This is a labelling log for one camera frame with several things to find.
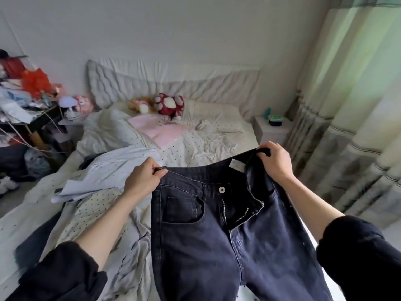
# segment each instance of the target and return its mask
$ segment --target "headboard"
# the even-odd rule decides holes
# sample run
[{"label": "headboard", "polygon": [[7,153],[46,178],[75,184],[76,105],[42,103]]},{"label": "headboard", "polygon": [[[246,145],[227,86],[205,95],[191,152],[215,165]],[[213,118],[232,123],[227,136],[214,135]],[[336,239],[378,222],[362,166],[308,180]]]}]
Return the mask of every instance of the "headboard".
[{"label": "headboard", "polygon": [[89,60],[87,67],[91,92],[101,108],[116,101],[165,93],[232,104],[249,121],[259,90],[260,69],[254,66],[99,58]]}]

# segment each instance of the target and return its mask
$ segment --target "white lamp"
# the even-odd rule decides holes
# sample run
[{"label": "white lamp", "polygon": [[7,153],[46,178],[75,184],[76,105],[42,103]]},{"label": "white lamp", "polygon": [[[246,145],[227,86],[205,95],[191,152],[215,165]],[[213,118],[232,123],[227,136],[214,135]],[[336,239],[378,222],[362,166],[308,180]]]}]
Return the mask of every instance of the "white lamp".
[{"label": "white lamp", "polygon": [[68,110],[65,112],[64,116],[69,121],[77,120],[77,119],[81,118],[81,116],[82,116],[82,114],[75,112],[73,110],[73,107],[76,106],[77,104],[78,104],[78,101],[71,96],[63,96],[63,97],[60,97],[60,99],[58,100],[58,105],[60,107],[68,108]]}]

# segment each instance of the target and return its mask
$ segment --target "black shirt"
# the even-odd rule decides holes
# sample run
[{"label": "black shirt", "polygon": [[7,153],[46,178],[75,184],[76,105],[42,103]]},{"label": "black shirt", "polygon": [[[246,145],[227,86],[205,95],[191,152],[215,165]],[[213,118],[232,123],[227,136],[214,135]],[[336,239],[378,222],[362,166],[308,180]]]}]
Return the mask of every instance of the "black shirt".
[{"label": "black shirt", "polygon": [[[401,299],[401,253],[372,224],[339,217],[325,229],[316,252],[348,301]],[[93,258],[78,244],[65,242],[21,277],[7,301],[95,301],[106,281]]]}]

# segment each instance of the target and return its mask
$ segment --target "strawberry bear plush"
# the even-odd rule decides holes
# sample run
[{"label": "strawberry bear plush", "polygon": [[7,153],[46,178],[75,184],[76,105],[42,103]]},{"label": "strawberry bear plush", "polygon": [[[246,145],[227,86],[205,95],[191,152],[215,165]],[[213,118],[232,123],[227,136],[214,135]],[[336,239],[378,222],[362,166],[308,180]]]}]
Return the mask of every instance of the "strawberry bear plush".
[{"label": "strawberry bear plush", "polygon": [[154,98],[154,102],[159,114],[181,120],[184,111],[184,99],[182,96],[170,97],[164,93],[160,93]]}]

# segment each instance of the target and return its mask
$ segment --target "person's left hand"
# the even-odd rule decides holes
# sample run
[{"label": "person's left hand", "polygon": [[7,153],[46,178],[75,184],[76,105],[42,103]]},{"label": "person's left hand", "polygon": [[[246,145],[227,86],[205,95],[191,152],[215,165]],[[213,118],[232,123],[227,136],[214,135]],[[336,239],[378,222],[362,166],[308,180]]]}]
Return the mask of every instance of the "person's left hand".
[{"label": "person's left hand", "polygon": [[160,166],[152,157],[148,157],[141,165],[136,166],[126,179],[122,197],[137,204],[152,193],[159,185],[160,179],[167,173],[167,169],[155,172],[155,168]]}]

